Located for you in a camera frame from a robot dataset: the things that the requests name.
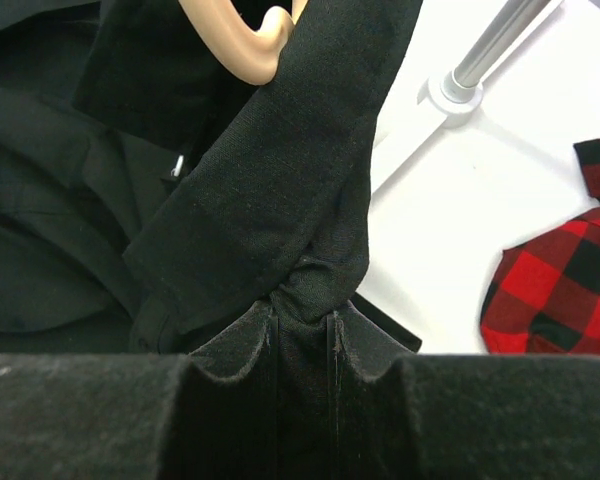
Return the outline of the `beige wooden hanger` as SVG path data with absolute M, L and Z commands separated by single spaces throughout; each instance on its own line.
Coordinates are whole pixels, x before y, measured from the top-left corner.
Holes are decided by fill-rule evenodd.
M 269 8 L 260 27 L 251 29 L 229 0 L 179 2 L 215 58 L 236 78 L 262 86 L 276 75 L 280 54 L 307 3 L 294 0 L 290 11 Z

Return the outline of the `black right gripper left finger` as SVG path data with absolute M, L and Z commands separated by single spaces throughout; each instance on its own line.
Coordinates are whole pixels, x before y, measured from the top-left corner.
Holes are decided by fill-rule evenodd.
M 272 479 L 278 320 L 189 355 L 0 355 L 0 479 Z

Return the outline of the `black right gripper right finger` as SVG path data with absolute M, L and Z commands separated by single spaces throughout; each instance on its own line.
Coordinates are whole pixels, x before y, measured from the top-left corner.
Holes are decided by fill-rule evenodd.
M 600 357 L 422 355 L 327 319 L 335 479 L 600 479 Z

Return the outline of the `black button shirt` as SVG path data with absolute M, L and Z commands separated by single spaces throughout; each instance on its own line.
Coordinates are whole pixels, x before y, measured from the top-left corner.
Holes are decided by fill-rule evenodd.
M 0 1 L 0 353 L 302 336 L 368 270 L 370 155 L 417 1 L 313 1 L 274 82 L 175 1 Z

